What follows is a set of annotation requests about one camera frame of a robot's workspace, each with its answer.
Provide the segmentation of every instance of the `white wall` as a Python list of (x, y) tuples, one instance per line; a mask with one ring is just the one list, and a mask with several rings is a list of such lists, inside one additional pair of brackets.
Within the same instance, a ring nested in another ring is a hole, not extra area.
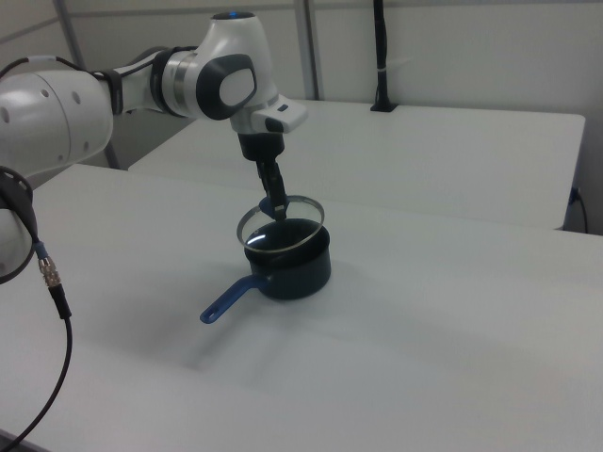
[[(123, 66), (144, 50), (163, 45), (198, 45), (211, 16), (236, 6), (256, 13), (266, 30), (281, 92), (305, 98), (293, 0), (69, 0), (77, 42), (88, 69)], [(184, 128), (190, 120), (139, 111), (116, 119), (112, 143), (127, 168)]]
[[(603, 3), (482, 3), (491, 5), (385, 9), (388, 59), (409, 58), (388, 71), (391, 98), (407, 105), (584, 115), (576, 184), (582, 188), (592, 232), (603, 234)], [(373, 101), (371, 5), (316, 0), (326, 100)], [(569, 222), (581, 231), (578, 206)]]
[(0, 38), (56, 17), (52, 0), (3, 0), (0, 2)]

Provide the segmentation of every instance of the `saucepan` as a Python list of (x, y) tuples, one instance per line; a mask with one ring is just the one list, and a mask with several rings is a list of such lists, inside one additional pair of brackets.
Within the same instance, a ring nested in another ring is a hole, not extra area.
[(214, 323), (250, 289), (271, 299), (301, 299), (329, 281), (331, 239), (323, 225), (324, 209), (304, 196), (287, 199), (286, 219), (275, 220), (264, 199), (238, 223), (236, 235), (252, 274), (216, 299), (201, 314), (203, 323)]

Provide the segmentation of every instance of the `pot handle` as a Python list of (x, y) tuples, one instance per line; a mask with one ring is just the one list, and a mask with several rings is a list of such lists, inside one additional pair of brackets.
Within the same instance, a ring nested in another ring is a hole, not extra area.
[(226, 292), (214, 301), (200, 316), (203, 323), (214, 323), (230, 308), (235, 301), (240, 299), (249, 289), (262, 289), (268, 284), (266, 276), (249, 275), (241, 278), (231, 285)]

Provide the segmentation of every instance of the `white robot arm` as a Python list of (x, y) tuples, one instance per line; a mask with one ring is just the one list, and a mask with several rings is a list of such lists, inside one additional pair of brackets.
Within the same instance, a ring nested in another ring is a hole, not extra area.
[[(8, 77), (0, 81), (0, 166), (30, 176), (81, 161), (107, 145), (114, 115), (140, 108), (230, 119), (278, 215), (286, 194), (275, 158), (284, 149), (283, 134), (300, 125), (307, 112), (279, 94), (271, 71), (259, 20), (230, 12), (213, 17), (196, 49), (154, 52), (107, 72)], [(0, 283), (21, 271), (31, 246), (24, 225), (0, 199)]]

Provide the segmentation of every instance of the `black cable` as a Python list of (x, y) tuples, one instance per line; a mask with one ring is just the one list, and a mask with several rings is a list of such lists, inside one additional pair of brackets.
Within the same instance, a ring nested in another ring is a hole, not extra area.
[(144, 63), (141, 66), (137, 66), (136, 68), (133, 68), (129, 71), (126, 71), (125, 73), (120, 73), (120, 75), (122, 77), (126, 77), (127, 75), (130, 75), (131, 73), (137, 73), (138, 71), (140, 71), (141, 69), (146, 68), (147, 66), (151, 66), (153, 64), (153, 61), (150, 59), (149, 61), (147, 61), (146, 63)]
[(586, 206), (584, 205), (584, 200), (582, 199), (580, 194), (577, 195), (576, 199), (578, 200), (578, 202), (580, 203), (580, 206), (582, 207), (582, 215), (584, 216), (584, 233), (587, 234), (588, 233), (588, 218), (586, 216)]
[(20, 66), (24, 63), (28, 63), (29, 59), (27, 58), (19, 58), (12, 63), (8, 64), (2, 71), (0, 71), (0, 78), (4, 77), (7, 73), (15, 69), (17, 66)]
[(10, 169), (8, 167), (1, 167), (1, 166), (0, 166), (0, 172), (4, 172), (5, 174), (8, 174), (15, 181), (23, 184), (25, 187), (25, 190), (27, 190), (27, 196), (29, 197), (29, 199), (31, 200), (33, 198), (34, 190), (31, 187), (31, 184), (29, 183), (29, 181), (27, 181), (27, 179), (25, 179), (21, 174), (19, 174), (14, 169)]
[(76, 71), (82, 71), (85, 72), (86, 70), (80, 66), (77, 66), (76, 64), (72, 63), (71, 61), (67, 61), (65, 58), (61, 58), (60, 56), (57, 56), (57, 61), (59, 63), (63, 63), (65, 66), (69, 66), (72, 69), (75, 69)]
[(163, 45), (158, 45), (156, 47), (151, 47), (150, 49), (145, 50), (132, 61), (128, 62), (126, 66), (132, 66), (138, 62), (141, 62), (143, 59), (150, 57), (152, 54), (156, 54), (157, 52), (161, 52), (162, 50), (168, 50), (168, 47)]
[[(60, 56), (54, 56), (54, 60), (50, 59), (50, 57), (49, 57), (49, 59), (47, 59), (45, 61), (58, 61), (59, 63), (62, 63), (65, 66), (69, 66), (70, 68), (75, 69), (76, 71), (84, 71), (83, 68), (80, 68), (76, 64), (73, 64), (71, 61), (68, 61), (65, 58), (62, 58)], [(8, 64), (2, 71), (0, 71), (0, 78), (4, 77), (7, 73), (9, 73), (13, 69), (15, 69), (17, 66), (21, 66), (22, 64), (25, 64), (28, 62), (29, 62), (28, 57), (16, 59), (12, 63)]]
[(38, 423), (41, 421), (42, 417), (46, 415), (53, 402), (57, 398), (58, 392), (60, 391), (61, 386), (63, 385), (63, 381), (65, 381), (65, 376), (67, 375), (67, 369), (69, 368), (69, 362), (72, 358), (72, 348), (73, 348), (73, 334), (72, 334), (72, 323), (69, 317), (65, 318), (65, 329), (67, 330), (67, 351), (65, 352), (65, 362), (63, 363), (63, 368), (60, 371), (60, 376), (58, 377), (57, 385), (55, 386), (55, 390), (50, 395), (50, 398), (46, 402), (46, 405), (41, 409), (38, 416), (33, 420), (31, 424), (21, 433), (17, 438), (12, 440), (9, 445), (0, 450), (0, 452), (9, 452), (15, 446), (17, 446), (30, 432), (33, 430)]

